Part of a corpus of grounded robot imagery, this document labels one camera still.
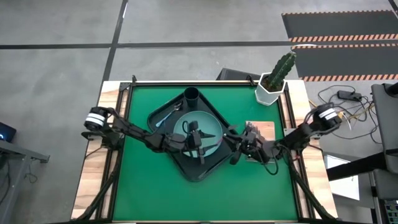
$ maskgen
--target green table mat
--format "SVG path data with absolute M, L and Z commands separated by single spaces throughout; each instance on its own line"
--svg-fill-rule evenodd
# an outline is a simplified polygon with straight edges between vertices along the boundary
M 135 87 L 130 121 L 149 130 L 148 115 L 186 87 Z M 277 103 L 260 105 L 253 87 L 198 89 L 230 125 L 239 125 L 239 133 L 245 121 L 273 121 L 275 137 L 283 136 Z M 289 169 L 283 160 L 278 165 L 278 174 L 271 176 L 242 156 L 235 166 L 225 162 L 204 180 L 189 182 L 168 155 L 153 153 L 143 143 L 127 138 L 113 220 L 296 220 Z M 275 170 L 275 164 L 268 166 Z

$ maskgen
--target black cup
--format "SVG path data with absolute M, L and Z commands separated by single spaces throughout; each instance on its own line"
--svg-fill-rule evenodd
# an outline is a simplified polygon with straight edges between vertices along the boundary
M 188 106 L 194 108 L 198 104 L 199 90 L 195 87 L 188 87 L 184 91 L 184 97 Z

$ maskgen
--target utensil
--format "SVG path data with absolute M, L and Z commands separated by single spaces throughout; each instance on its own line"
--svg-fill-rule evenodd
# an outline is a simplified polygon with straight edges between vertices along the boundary
M 172 113 L 178 111 L 182 108 L 183 101 L 179 101 L 176 105 L 174 105 L 174 110 L 172 110 L 168 115 L 166 115 L 163 119 L 161 119 L 158 123 L 155 124 L 156 128 L 162 125 L 163 121 L 165 121 Z

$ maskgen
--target concrete floor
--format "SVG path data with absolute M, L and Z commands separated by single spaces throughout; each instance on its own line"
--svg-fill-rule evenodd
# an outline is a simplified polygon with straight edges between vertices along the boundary
M 0 0 L 0 45 L 111 43 L 121 2 Z M 119 43 L 287 40 L 283 12 L 376 9 L 391 6 L 388 0 L 130 0 Z M 214 80 L 223 67 L 268 72 L 288 50 L 117 49 L 109 79 L 130 80 L 135 74 L 140 80 Z M 32 165 L 39 180 L 26 180 L 13 223 L 70 218 L 86 147 L 80 132 L 89 108 L 96 104 L 108 53 L 109 49 L 0 50 L 0 121 L 18 130 L 16 144 L 51 155 L 48 164 Z M 289 78 L 298 78 L 296 69 Z M 344 82 L 362 94 L 370 93 L 373 83 Z M 307 83 L 309 98 L 317 101 L 317 93 L 332 84 Z M 351 132 L 346 126 L 339 132 L 355 136 L 371 128 L 365 122 Z M 321 144 L 326 152 L 357 157 L 380 150 L 367 137 L 354 144 L 326 136 Z M 364 208 L 339 202 L 337 207 L 344 220 L 371 221 Z

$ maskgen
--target black tray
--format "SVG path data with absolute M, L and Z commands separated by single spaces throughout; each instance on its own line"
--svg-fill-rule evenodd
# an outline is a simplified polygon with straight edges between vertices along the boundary
M 214 108 L 214 106 L 199 92 L 198 106 L 195 109 L 189 108 L 187 102 L 183 97 L 183 93 L 176 96 L 174 99 L 168 101 L 166 104 L 161 106 L 152 112 L 147 119 L 148 127 L 154 131 L 156 130 L 156 123 L 163 119 L 174 109 L 174 105 L 179 101 L 183 101 L 182 109 L 175 111 L 170 115 L 166 121 L 157 130 L 158 133 L 173 133 L 175 123 L 184 114 L 191 111 L 205 111 L 218 119 L 220 122 L 223 133 L 230 132 L 232 134 L 237 134 L 236 131 L 228 130 L 228 122 L 220 115 L 220 113 Z M 217 168 L 225 160 L 227 160 L 232 155 L 232 149 L 223 141 L 220 147 L 211 155 L 205 157 L 205 164 L 201 165 L 199 158 L 192 158 L 186 156 L 185 154 L 175 153 L 170 154 L 171 158 L 174 160 L 176 165 L 180 168 L 182 174 L 189 181 L 197 182 L 203 180 L 211 171 Z

